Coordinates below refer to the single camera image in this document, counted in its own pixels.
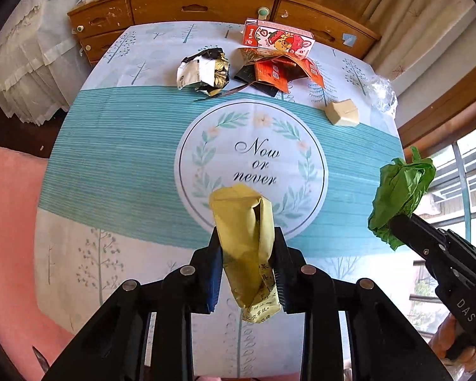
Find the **person's right hand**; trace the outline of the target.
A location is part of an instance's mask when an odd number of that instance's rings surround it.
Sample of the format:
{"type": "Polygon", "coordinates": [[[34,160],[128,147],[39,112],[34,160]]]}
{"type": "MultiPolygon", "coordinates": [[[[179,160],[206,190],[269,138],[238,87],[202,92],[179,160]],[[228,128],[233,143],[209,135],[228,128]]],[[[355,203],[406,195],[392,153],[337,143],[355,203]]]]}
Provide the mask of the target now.
{"type": "MultiPolygon", "coordinates": [[[[437,332],[429,341],[429,346],[438,356],[439,359],[446,357],[447,350],[453,345],[456,340],[457,320],[452,314],[448,314],[446,319],[440,324],[437,332]]],[[[467,347],[458,356],[457,362],[464,366],[467,373],[474,373],[476,371],[476,348],[467,347]]]]}

